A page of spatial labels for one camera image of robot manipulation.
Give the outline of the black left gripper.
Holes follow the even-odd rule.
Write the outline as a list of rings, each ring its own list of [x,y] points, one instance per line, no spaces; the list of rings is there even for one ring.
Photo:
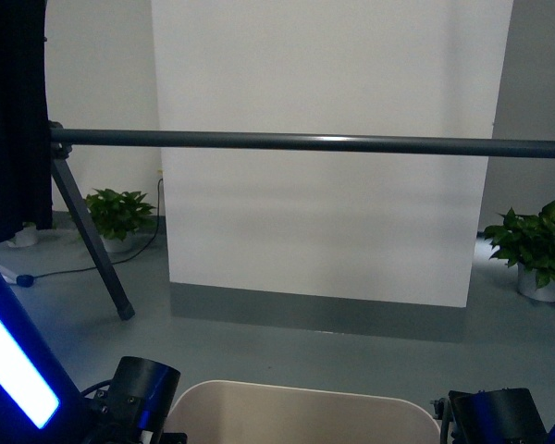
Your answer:
[[[90,386],[91,443],[185,443],[184,432],[164,430],[180,371],[124,356],[113,377]]]

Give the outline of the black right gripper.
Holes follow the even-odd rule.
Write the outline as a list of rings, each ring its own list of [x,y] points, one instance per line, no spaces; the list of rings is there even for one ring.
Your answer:
[[[527,388],[452,390],[431,404],[441,443],[543,443],[548,437]]]

